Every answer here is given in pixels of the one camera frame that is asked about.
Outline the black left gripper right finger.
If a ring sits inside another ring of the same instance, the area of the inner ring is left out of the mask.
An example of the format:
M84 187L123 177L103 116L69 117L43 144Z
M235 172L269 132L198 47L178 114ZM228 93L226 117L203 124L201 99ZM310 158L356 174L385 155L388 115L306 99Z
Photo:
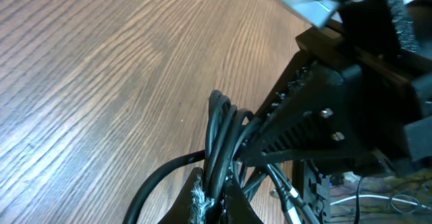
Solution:
M223 204L219 223L263 224L246 199L236 179L227 178L222 191Z

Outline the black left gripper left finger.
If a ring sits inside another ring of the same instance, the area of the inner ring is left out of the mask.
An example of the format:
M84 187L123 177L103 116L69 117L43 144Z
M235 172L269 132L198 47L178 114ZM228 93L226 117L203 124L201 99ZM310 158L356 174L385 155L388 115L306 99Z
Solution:
M195 167L187 178L175 202L159 224L187 224L194 222L199 205L205 201L203 169Z

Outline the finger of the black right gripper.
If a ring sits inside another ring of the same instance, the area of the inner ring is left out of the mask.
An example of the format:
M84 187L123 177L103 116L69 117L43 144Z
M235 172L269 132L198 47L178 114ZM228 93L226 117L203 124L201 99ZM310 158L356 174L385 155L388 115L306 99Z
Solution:
M401 152L385 135L394 103L412 97L411 77L358 51L303 51L280 82L285 98L268 111L239 154L248 166L299 160L391 166Z

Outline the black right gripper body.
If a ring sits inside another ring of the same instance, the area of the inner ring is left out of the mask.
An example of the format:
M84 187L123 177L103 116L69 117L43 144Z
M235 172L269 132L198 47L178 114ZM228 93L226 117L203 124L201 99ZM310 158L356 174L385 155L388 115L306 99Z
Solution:
M394 103L395 117L385 137L402 153L391 166L347 166L309 160L324 175L353 171L358 175L401 175L431 166L431 0L405 4L403 0L364 0L343 5L341 22L324 28L311 26L296 39L300 52L333 52L354 55L364 51L411 77L412 97Z

